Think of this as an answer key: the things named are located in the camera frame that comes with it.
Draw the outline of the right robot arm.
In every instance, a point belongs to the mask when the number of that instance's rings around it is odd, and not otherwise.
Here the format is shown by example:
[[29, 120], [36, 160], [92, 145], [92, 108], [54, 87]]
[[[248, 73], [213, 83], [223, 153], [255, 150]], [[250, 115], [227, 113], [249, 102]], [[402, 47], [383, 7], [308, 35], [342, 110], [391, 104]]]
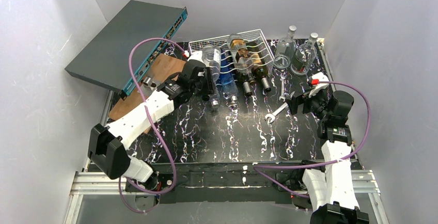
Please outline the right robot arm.
[[318, 137], [325, 165], [308, 168], [303, 183], [308, 189], [313, 213], [311, 223], [369, 223], [369, 215], [361, 211], [356, 199], [351, 175], [352, 136], [348, 114], [354, 97], [345, 91], [334, 91], [327, 97], [325, 89], [311, 95], [294, 94], [287, 101], [291, 114], [298, 107], [302, 112], [313, 113], [318, 119]]

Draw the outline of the clear bottle green label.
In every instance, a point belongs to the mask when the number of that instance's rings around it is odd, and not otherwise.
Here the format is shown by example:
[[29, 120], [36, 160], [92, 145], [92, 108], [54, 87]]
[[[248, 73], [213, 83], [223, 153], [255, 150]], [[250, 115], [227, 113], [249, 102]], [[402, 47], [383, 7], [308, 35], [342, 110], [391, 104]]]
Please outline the clear bottle green label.
[[292, 57], [296, 50], [294, 35], [297, 30], [295, 25], [288, 27], [285, 37], [279, 39], [276, 45], [275, 57], [273, 65], [277, 69], [286, 69], [291, 65]]

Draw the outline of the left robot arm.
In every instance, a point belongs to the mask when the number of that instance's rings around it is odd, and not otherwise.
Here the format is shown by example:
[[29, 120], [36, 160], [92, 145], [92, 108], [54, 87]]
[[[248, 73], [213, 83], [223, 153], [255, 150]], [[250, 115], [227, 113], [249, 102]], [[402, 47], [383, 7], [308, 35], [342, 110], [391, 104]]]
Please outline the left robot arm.
[[192, 96], [206, 99], [213, 94], [213, 66], [189, 59], [180, 73], [157, 86], [149, 97], [122, 118], [90, 132], [88, 158], [111, 180], [125, 177], [146, 183], [155, 173], [145, 161], [127, 154], [135, 139], [157, 121], [172, 113]]

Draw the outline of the clear bottle blue label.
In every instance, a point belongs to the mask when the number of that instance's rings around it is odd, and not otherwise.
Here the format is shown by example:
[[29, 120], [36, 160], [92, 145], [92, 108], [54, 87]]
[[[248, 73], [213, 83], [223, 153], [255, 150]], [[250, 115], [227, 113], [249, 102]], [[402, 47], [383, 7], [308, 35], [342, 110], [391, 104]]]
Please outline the clear bottle blue label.
[[221, 50], [215, 45], [205, 45], [201, 51], [202, 60], [206, 66], [210, 67], [213, 82], [216, 83], [220, 76]]

